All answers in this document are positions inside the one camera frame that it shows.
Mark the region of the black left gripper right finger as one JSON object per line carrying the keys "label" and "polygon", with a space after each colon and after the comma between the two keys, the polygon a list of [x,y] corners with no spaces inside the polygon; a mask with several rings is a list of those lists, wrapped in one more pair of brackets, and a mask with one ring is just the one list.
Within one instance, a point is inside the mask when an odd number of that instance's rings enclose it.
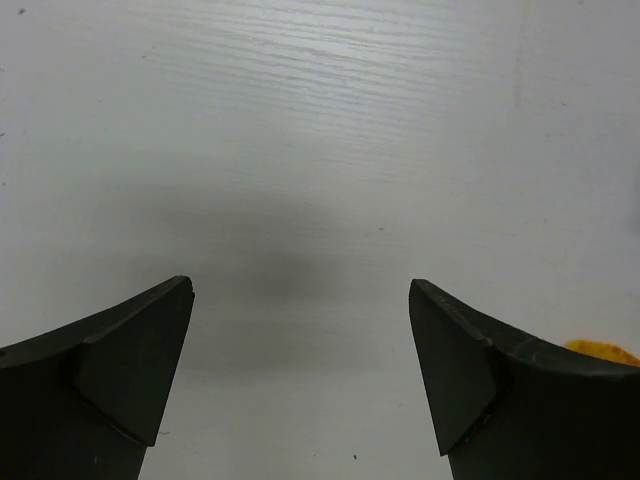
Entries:
{"label": "black left gripper right finger", "polygon": [[456,479],[635,479],[639,370],[549,343],[416,279],[409,316]]}

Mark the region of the orange round lego piece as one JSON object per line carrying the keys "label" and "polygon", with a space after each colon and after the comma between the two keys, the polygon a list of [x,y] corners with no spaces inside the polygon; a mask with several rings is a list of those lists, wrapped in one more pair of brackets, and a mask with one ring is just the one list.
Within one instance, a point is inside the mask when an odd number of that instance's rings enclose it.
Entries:
{"label": "orange round lego piece", "polygon": [[567,342],[565,347],[571,351],[590,357],[624,365],[640,366],[639,358],[614,344],[576,339]]}

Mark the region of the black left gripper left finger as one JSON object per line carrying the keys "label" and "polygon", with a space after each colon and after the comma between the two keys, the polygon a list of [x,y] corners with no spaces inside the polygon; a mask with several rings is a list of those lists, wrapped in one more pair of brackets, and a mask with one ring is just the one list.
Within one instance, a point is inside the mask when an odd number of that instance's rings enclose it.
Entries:
{"label": "black left gripper left finger", "polygon": [[159,435],[195,294],[175,276],[1,350],[4,479],[136,479]]}

